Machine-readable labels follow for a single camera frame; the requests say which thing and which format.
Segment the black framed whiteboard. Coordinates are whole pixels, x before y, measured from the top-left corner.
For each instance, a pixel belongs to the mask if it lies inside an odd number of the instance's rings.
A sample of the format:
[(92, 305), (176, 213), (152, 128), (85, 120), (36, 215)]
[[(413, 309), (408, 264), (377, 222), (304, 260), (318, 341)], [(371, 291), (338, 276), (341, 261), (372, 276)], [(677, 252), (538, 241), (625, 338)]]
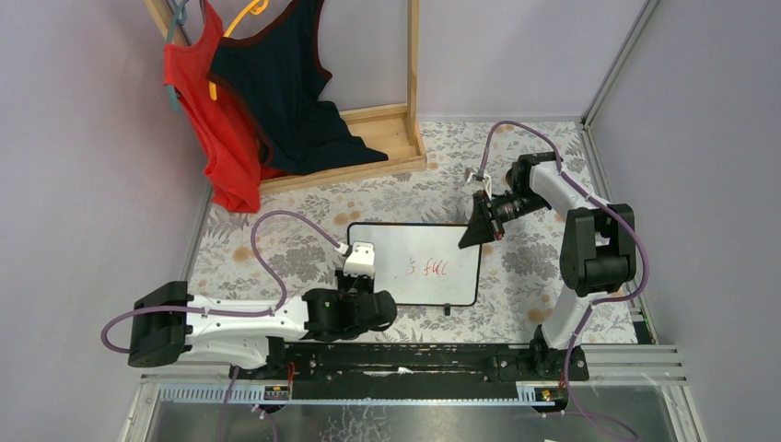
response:
[(371, 243), (374, 289), (403, 306), (462, 308), (475, 304), (482, 248), (461, 249), (465, 225), (354, 222), (347, 239)]

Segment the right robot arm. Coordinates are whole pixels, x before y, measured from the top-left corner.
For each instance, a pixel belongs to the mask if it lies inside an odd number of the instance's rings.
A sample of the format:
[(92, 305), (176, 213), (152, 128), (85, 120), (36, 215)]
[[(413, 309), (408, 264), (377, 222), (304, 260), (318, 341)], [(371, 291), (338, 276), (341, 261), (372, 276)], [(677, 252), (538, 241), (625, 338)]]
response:
[(588, 192), (555, 153), (519, 156), (507, 172), (507, 183), (510, 188), (502, 194), (482, 190), (473, 195), (472, 214), (458, 246), (500, 240), (506, 223), (542, 209), (565, 220), (559, 258), (564, 286), (532, 340), (542, 355), (562, 352), (578, 344), (588, 307), (635, 277), (634, 211)]

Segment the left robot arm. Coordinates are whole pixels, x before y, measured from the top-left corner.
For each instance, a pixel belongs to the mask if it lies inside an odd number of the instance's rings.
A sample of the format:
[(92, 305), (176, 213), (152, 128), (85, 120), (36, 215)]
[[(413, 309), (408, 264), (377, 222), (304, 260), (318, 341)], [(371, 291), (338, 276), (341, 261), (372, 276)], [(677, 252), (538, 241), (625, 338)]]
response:
[(396, 320), (390, 292), (366, 277), (337, 276), (336, 288), (312, 288), (284, 303), (193, 295), (166, 283), (134, 303), (127, 362), (136, 368), (179, 361), (227, 363), (245, 370), (284, 362), (284, 346), (332, 343), (381, 332)]

